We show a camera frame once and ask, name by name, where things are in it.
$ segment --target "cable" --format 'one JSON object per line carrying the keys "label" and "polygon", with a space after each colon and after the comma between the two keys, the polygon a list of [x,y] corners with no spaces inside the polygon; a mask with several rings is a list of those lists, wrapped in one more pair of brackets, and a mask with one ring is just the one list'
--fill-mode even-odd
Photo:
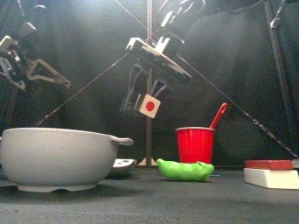
{"label": "cable", "polygon": [[44,118],[34,124],[34,127],[39,127],[43,122],[51,118],[51,116],[62,109],[62,107],[88,88],[88,86],[96,81],[96,79],[126,58],[130,52],[102,72],[94,80],[71,96],[71,98],[48,114]]}

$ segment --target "red straw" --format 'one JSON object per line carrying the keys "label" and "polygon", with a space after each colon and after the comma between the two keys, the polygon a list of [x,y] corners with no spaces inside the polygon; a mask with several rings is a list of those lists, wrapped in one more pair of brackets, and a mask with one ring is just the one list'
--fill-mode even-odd
{"label": "red straw", "polygon": [[211,125],[210,125],[210,128],[211,128],[211,129],[215,129],[215,128],[217,128],[217,126],[218,126],[218,124],[219,124],[219,122],[221,122],[221,118],[222,118],[223,114],[225,114],[226,111],[227,111],[227,107],[229,107],[229,104],[225,102],[225,103],[221,105],[219,113],[217,114],[217,116],[215,116],[215,118],[214,118],[214,121],[213,121],[213,123],[211,123]]}

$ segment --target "bowl handle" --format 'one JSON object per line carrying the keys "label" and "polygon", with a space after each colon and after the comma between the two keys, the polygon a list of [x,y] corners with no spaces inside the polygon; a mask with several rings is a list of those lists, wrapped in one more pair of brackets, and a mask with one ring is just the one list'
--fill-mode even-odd
{"label": "bowl handle", "polygon": [[135,142],[131,138],[127,138],[127,137],[119,138],[119,137],[112,136],[111,140],[114,142],[116,142],[118,144],[123,144],[123,145],[131,145]]}

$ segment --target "red circle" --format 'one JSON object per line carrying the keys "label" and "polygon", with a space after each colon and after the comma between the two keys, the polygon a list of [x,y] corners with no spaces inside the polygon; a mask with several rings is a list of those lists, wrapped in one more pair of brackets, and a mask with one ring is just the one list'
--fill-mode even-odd
{"label": "red circle", "polygon": [[155,109],[155,104],[151,101],[146,104],[146,109],[149,111],[153,111]]}

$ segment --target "japanese flag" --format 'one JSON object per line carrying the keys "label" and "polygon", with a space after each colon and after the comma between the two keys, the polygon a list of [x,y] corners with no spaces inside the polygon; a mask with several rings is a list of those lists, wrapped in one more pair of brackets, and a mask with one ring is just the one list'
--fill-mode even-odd
{"label": "japanese flag", "polygon": [[155,118],[162,102],[157,100],[150,94],[141,94],[138,101],[141,108],[137,107],[135,109],[139,110],[139,112],[146,116]]}

